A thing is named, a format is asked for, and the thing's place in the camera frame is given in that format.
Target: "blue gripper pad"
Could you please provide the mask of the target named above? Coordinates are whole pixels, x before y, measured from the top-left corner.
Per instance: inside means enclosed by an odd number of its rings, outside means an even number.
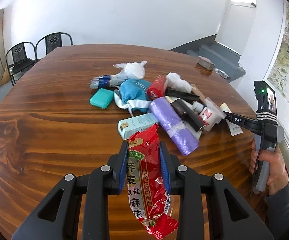
[[[160,165],[161,165],[161,176],[163,179],[163,187],[166,192],[170,194],[170,174],[166,166],[166,161],[163,156],[162,148],[159,146],[159,155],[160,155]]]
[[[127,176],[127,158],[128,158],[128,152],[129,152],[128,146],[129,146],[128,142],[123,142],[121,149],[120,149],[120,151],[124,151],[124,153],[123,153],[123,161],[121,163],[121,167],[119,171],[119,184],[118,184],[119,195],[121,194],[124,188],[126,176]]]

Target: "blue towel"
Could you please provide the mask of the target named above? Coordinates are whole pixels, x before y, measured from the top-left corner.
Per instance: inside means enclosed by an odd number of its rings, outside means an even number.
[[[148,87],[151,85],[150,82],[140,79],[128,79],[123,82],[120,86],[120,95],[121,100],[124,104],[127,103],[128,100],[139,99],[150,101],[147,96]],[[148,108],[132,108],[132,110],[140,110],[143,113],[148,111]]]

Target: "green soap bar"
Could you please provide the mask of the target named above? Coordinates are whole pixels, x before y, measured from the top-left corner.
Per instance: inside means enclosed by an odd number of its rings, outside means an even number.
[[[95,93],[90,98],[90,104],[93,106],[105,109],[108,107],[112,99],[114,98],[114,92],[104,88],[100,88],[97,93]]]

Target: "camera screen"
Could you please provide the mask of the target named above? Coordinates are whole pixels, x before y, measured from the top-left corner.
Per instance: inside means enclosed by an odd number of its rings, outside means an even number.
[[[269,106],[269,110],[271,110],[272,112],[277,113],[277,110],[276,110],[276,101],[275,101],[275,98],[274,98],[274,93],[273,93],[269,88],[267,88],[267,94],[268,94],[268,106]]]

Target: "red snack bag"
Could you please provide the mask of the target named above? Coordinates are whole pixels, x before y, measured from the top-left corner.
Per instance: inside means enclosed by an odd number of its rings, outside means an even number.
[[[155,100],[156,98],[161,98],[166,92],[166,86],[168,85],[168,80],[166,76],[159,75],[156,80],[147,89],[147,95],[150,100]]]
[[[157,128],[154,124],[130,137],[127,181],[132,212],[150,235],[162,239],[178,227],[178,222],[167,215],[170,196],[161,177]]]

